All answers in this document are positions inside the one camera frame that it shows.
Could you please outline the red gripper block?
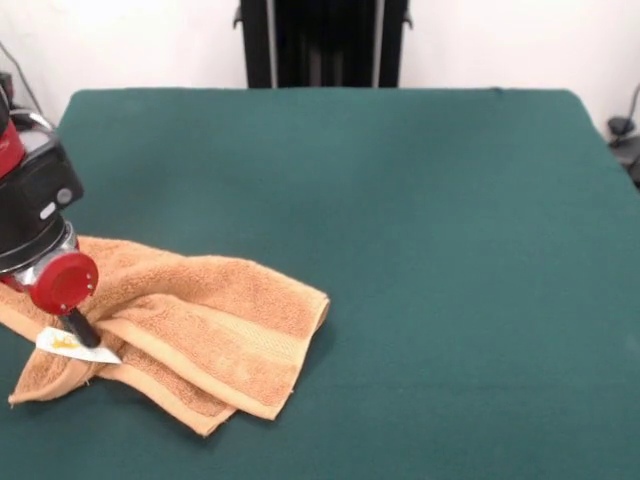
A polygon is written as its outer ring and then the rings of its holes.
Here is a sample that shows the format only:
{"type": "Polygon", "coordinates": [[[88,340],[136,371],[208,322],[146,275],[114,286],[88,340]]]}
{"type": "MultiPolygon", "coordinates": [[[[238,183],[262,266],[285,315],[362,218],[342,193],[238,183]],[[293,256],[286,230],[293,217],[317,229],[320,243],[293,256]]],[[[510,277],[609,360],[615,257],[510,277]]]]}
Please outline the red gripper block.
{"type": "Polygon", "coordinates": [[[76,308],[94,293],[99,279],[92,258],[79,251],[54,252],[35,264],[1,275],[1,282],[28,295],[40,310],[62,315],[63,325],[86,348],[97,348],[101,337],[76,308]]]}

